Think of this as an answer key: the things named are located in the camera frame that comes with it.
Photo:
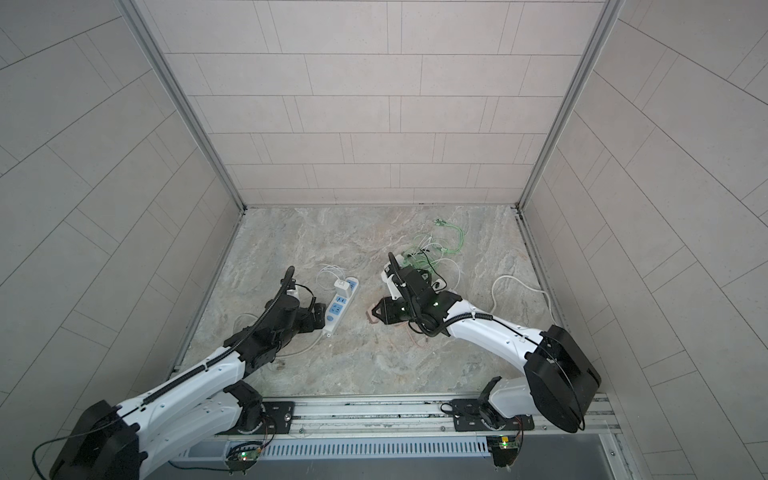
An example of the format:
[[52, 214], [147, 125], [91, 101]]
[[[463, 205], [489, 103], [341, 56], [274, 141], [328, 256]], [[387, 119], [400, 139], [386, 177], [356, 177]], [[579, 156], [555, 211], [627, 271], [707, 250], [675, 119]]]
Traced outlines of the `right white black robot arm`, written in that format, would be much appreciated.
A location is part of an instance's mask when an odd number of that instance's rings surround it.
[[453, 291], [436, 290], [427, 271], [401, 265], [394, 254], [388, 256], [382, 279], [390, 294], [371, 311], [380, 322], [406, 323], [430, 338], [445, 335], [470, 342], [522, 372], [517, 379], [491, 379], [467, 417], [489, 430], [502, 430], [510, 422], [521, 426], [524, 417], [535, 414], [568, 433], [585, 428], [601, 377], [567, 330], [504, 320]]

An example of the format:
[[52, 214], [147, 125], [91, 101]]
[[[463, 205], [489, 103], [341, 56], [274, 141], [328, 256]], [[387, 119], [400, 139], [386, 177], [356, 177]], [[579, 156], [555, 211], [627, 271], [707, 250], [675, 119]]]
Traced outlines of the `white multicolour socket power strip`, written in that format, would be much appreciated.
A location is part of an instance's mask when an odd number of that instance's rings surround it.
[[437, 275], [432, 279], [431, 285], [436, 292], [443, 291], [447, 288], [446, 280], [440, 275]]

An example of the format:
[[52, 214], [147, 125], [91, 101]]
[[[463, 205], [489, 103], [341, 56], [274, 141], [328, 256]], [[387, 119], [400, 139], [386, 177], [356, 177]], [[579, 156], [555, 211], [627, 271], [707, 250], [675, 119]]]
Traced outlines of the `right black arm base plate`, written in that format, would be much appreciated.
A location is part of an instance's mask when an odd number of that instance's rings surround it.
[[505, 418], [488, 402], [476, 399], [453, 399], [442, 403], [440, 411], [453, 419], [457, 432], [527, 432], [535, 429], [532, 416]]

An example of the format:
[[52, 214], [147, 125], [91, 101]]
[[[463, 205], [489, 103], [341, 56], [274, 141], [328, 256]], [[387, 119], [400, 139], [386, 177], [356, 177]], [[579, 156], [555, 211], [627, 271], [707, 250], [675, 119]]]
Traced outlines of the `green charger adapter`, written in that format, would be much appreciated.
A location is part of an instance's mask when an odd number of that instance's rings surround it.
[[421, 254], [407, 253], [404, 255], [404, 260], [408, 266], [416, 269], [424, 269], [423, 256]]

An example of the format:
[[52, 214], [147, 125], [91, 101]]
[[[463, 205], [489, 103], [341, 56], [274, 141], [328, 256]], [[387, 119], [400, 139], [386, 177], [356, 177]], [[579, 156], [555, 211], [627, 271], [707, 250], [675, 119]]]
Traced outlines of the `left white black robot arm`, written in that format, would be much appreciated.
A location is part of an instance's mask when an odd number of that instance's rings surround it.
[[299, 333], [324, 327], [316, 303], [302, 307], [288, 267], [275, 296], [250, 325], [176, 377], [116, 405], [88, 407], [41, 479], [144, 479], [200, 441], [262, 421], [262, 396], [249, 375], [273, 362]]

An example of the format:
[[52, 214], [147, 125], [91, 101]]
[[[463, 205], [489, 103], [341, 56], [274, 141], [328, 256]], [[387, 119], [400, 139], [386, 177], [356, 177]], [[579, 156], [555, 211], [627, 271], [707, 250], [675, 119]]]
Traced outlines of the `pink charger adapter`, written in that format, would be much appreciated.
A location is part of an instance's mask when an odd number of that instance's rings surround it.
[[370, 324], [377, 324], [380, 322], [380, 320], [373, 314], [371, 309], [366, 311], [366, 316]]

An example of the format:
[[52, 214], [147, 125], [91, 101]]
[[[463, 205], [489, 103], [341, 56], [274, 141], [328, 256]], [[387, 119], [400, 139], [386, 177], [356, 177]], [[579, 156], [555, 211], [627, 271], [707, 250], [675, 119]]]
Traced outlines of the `white blue socket power strip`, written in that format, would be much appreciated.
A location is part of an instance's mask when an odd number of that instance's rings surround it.
[[325, 325], [323, 333], [326, 337], [331, 337], [344, 318], [345, 313], [349, 310], [352, 300], [354, 299], [357, 291], [359, 290], [359, 280], [355, 277], [346, 277], [345, 280], [352, 284], [353, 291], [349, 298], [339, 296], [335, 291], [335, 295], [332, 301], [326, 308], [324, 313]]

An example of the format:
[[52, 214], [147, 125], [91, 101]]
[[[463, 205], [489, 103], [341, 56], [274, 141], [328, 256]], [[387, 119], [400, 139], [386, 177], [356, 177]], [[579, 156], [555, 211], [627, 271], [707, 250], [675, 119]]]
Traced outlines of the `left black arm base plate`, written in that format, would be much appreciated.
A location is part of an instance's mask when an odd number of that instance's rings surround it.
[[258, 406], [244, 408], [235, 426], [229, 431], [235, 435], [287, 434], [294, 416], [295, 403], [267, 401]]

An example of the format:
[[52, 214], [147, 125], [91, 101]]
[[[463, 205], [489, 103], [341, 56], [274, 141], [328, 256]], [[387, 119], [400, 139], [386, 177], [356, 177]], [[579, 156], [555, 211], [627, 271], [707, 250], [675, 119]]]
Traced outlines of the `white charger adapter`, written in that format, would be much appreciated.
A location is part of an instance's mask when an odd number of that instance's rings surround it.
[[345, 279], [337, 279], [334, 282], [334, 288], [336, 293], [341, 297], [349, 298], [352, 295], [352, 284]]

